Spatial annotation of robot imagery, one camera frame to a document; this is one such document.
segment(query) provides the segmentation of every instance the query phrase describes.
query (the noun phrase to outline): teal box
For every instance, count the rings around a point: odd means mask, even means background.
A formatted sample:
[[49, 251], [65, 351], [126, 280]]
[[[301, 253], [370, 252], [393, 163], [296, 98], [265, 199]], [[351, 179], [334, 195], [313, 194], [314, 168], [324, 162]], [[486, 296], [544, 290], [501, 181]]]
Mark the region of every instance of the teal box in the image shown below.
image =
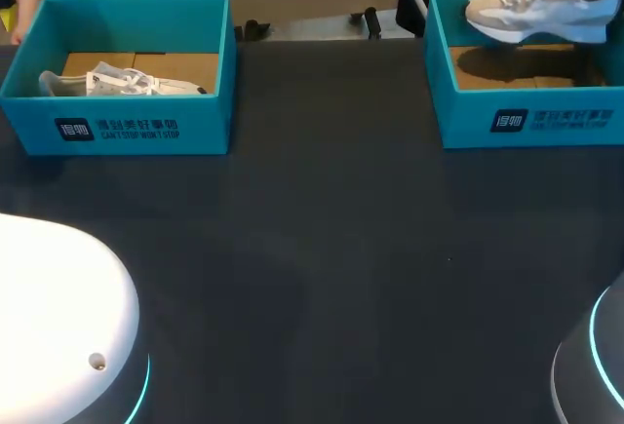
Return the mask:
[[[460, 90], [449, 47], [497, 44], [465, 19], [469, 0], [430, 0], [425, 64], [444, 148], [624, 144], [624, 29], [590, 47], [607, 87]], [[535, 36], [528, 44], [563, 44]]]
[[[219, 53], [214, 94], [40, 97], [73, 52]], [[235, 76], [229, 0], [44, 0], [0, 101], [29, 155], [225, 154]]]

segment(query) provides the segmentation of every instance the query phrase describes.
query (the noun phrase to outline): person's hand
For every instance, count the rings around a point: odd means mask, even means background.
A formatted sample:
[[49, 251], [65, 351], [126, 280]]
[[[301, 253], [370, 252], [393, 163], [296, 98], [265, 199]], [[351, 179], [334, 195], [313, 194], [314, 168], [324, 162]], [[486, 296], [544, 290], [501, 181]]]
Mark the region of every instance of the person's hand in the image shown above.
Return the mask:
[[28, 26], [23, 26], [22, 23], [18, 22], [18, 25], [11, 33], [11, 44], [14, 46], [21, 44], [23, 38], [26, 37], [26, 32], [28, 32]]

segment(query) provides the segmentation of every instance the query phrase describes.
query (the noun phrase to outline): white robot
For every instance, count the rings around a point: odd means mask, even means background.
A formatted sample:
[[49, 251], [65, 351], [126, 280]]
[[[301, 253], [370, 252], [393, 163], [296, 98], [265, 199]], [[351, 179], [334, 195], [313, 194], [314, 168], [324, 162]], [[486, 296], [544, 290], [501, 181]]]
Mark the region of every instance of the white robot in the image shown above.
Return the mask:
[[119, 258], [77, 229], [0, 214], [0, 423], [137, 424], [150, 369]]

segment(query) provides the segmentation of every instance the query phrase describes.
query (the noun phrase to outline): white dome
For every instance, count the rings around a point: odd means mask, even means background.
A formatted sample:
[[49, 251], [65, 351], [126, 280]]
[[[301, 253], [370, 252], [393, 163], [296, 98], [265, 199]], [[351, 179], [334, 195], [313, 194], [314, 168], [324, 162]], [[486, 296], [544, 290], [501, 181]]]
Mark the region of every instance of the white dome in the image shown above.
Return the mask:
[[89, 406], [128, 359], [138, 315], [102, 242], [0, 214], [0, 423], [60, 424]]

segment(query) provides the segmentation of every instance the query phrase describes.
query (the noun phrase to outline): logo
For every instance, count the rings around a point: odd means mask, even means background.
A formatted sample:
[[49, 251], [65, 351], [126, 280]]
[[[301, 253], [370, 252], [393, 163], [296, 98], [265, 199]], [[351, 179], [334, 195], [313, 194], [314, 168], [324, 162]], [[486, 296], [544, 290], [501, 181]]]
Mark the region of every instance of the logo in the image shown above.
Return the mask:
[[94, 134], [91, 132], [87, 119], [55, 119], [55, 124], [65, 141], [94, 140]]
[[527, 115], [528, 109], [499, 109], [489, 131], [493, 134], [520, 132], [525, 125]]

